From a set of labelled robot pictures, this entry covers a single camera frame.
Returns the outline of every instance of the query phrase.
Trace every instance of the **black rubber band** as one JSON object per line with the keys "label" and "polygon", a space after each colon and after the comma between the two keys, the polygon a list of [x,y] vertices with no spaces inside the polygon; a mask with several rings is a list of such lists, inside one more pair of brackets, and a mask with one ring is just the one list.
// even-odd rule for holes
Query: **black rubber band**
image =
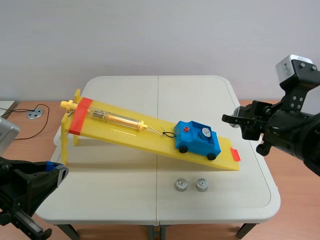
{"label": "black rubber band", "polygon": [[176,136],[175,133],[171,132],[171,131],[164,131],[162,134],[166,135],[169,138],[174,138]]}

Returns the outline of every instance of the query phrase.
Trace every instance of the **red tape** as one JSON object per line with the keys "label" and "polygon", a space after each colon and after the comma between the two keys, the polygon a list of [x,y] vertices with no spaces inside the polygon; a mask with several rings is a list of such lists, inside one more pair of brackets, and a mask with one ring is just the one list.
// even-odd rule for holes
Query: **red tape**
{"label": "red tape", "polygon": [[82,126],[84,124],[86,115],[88,113],[88,108],[92,103],[92,99],[89,98],[82,98],[79,102],[78,107],[76,108],[73,116],[73,120],[69,129],[69,133],[80,135]]}
{"label": "red tape", "polygon": [[230,147],[230,150],[231,150],[231,154],[232,154],[233,160],[235,162],[241,161],[239,153],[238,153],[238,150],[237,149],[233,149],[232,147]]}

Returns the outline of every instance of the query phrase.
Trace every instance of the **black cable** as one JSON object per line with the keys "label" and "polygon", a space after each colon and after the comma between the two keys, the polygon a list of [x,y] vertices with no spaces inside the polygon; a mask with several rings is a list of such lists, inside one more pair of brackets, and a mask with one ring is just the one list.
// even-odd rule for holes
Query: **black cable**
{"label": "black cable", "polygon": [[19,109],[15,109],[15,110],[9,110],[9,109],[5,109],[5,108],[0,107],[0,110],[9,111],[9,112],[6,112],[6,113],[2,114],[0,117],[3,117],[4,115],[11,114],[11,113],[24,113],[24,112],[29,112],[29,111],[33,111],[34,112],[34,110],[32,110],[32,109],[26,109],[26,108],[19,108]]}
{"label": "black cable", "polygon": [[39,135],[39,134],[45,129],[45,127],[46,127],[47,124],[48,124],[48,120],[49,120],[50,107],[48,107],[48,106],[45,105],[45,104],[41,104],[41,103],[40,103],[40,104],[38,104],[37,106],[35,106],[35,108],[34,108],[33,110],[31,110],[31,111],[34,112],[38,106],[46,106],[46,107],[48,108],[48,114],[47,114],[47,116],[46,116],[46,121],[45,121],[45,124],[44,124],[43,128],[42,128],[37,134],[35,134],[35,135],[33,135],[33,136],[24,137],[24,138],[16,138],[15,140],[27,140],[27,139],[32,139],[32,138],[34,138],[35,136]]}

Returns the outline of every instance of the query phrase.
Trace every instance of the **black wheel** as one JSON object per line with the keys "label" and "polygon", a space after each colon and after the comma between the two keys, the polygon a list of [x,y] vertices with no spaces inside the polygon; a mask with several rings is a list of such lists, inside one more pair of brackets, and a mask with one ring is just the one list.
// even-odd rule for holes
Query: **black wheel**
{"label": "black wheel", "polygon": [[182,154],[185,154],[188,152],[188,147],[187,146],[181,146],[179,147],[179,152]]}
{"label": "black wheel", "polygon": [[213,161],[217,158],[217,156],[215,154],[209,154],[208,156],[206,156],[208,158],[208,160]]}

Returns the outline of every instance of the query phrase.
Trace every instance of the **white table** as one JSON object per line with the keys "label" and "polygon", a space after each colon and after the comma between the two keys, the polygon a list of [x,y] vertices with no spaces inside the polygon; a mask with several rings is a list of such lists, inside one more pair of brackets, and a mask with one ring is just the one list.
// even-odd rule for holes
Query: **white table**
{"label": "white table", "polygon": [[[82,96],[173,123],[193,120],[210,125],[218,135],[231,139],[241,157],[240,171],[221,171],[82,138],[80,147],[69,146],[69,160],[77,163],[70,164],[68,177],[36,211],[49,223],[250,223],[238,234],[241,238],[278,212],[280,195],[264,158],[255,152],[258,142],[243,140],[239,128],[221,121],[223,114],[239,106],[225,78],[101,76],[87,83]],[[51,159],[55,162],[60,158],[59,132]],[[189,182],[185,192],[175,189],[178,178]],[[195,188],[200,178],[208,180],[206,192]]]}

